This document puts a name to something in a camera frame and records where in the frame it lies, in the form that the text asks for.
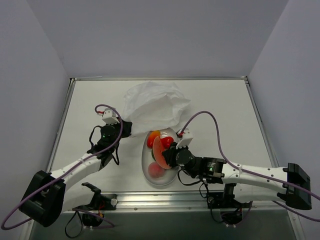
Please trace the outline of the pink fake fruit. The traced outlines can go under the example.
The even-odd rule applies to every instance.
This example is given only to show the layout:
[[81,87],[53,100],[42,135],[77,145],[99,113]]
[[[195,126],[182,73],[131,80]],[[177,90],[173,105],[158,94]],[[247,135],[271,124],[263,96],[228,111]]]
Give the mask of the pink fake fruit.
[[165,174],[165,169],[153,162],[148,166],[148,174],[154,179],[161,178]]

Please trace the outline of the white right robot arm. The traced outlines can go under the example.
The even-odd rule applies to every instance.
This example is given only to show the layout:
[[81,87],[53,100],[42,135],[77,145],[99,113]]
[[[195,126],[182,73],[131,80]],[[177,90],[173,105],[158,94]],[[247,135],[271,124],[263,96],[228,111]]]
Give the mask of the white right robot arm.
[[194,156],[187,147],[154,150],[153,158],[161,167],[180,167],[193,179],[205,184],[222,184],[223,203],[281,201],[298,210],[311,210],[309,175],[295,163],[286,167],[256,167],[228,163],[214,157]]

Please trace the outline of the white plastic bag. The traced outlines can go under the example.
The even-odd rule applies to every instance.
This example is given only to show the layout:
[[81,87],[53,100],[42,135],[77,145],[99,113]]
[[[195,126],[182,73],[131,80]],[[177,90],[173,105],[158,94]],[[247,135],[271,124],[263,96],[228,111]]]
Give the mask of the white plastic bag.
[[138,136],[178,125],[190,102],[173,82],[147,81],[125,93],[121,118],[132,122],[131,135]]

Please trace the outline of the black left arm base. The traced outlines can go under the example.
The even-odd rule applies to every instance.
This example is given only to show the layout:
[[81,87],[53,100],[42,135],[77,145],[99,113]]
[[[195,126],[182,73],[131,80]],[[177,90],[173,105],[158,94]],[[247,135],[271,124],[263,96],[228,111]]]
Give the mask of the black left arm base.
[[88,227],[89,229],[106,229],[114,228],[116,225],[110,220],[107,220],[105,214],[102,211],[114,211],[117,209],[118,195],[111,193],[103,195],[102,191],[89,182],[81,184],[85,190],[89,190],[90,194],[93,194],[89,203],[77,206],[77,213],[80,216],[80,222],[82,227]]

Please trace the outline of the fake watermelon slice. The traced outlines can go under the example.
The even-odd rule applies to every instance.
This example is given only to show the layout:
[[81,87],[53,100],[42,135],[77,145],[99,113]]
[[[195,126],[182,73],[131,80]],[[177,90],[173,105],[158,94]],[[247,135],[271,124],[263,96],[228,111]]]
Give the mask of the fake watermelon slice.
[[165,147],[161,142],[161,138],[157,136],[153,141],[152,153],[157,164],[165,170],[171,169],[163,156],[163,152],[165,151]]

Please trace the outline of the green fake lime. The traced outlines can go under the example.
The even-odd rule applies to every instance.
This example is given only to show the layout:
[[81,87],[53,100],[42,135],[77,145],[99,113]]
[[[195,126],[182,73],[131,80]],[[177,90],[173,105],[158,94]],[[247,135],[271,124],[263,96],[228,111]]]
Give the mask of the green fake lime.
[[152,156],[153,160],[156,160],[153,150],[151,150],[151,156]]

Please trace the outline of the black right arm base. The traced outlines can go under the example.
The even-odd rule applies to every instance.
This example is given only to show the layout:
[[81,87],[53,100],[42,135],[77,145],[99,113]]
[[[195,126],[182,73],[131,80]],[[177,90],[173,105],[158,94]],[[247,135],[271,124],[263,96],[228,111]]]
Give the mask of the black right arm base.
[[[236,183],[229,183],[224,186],[223,192],[209,192],[206,187],[207,207],[210,210],[212,220],[217,224],[224,224],[227,228],[236,228],[248,216],[252,209],[253,202],[240,203],[235,199]],[[213,210],[225,209],[219,212],[219,219],[214,216]]]

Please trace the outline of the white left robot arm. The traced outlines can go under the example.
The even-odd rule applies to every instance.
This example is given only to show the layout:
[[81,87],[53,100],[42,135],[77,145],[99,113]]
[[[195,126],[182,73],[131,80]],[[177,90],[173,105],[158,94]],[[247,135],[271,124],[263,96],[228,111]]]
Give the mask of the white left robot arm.
[[19,211],[43,227],[52,225],[65,211],[77,207],[95,210],[101,203],[101,190],[85,182],[76,196],[69,189],[87,176],[99,172],[115,158],[120,140],[132,134],[132,122],[114,119],[100,127],[100,139],[78,160],[52,172],[38,171],[25,191]]

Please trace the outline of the red fake fruit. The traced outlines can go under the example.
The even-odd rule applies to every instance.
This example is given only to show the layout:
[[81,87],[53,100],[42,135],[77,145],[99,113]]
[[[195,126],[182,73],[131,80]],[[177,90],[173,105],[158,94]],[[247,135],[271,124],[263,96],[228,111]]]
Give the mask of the red fake fruit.
[[174,139],[171,136],[166,136],[166,137],[160,138],[160,142],[165,149],[169,149],[171,144],[174,142]]

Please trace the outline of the red orange fake mango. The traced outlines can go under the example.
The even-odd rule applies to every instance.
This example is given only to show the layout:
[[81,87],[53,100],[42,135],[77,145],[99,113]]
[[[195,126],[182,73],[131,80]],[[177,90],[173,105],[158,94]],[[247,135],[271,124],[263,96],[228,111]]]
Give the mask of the red orange fake mango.
[[147,147],[152,149],[155,138],[160,136],[161,136],[161,132],[159,130],[152,131],[147,138],[147,142],[146,142]]

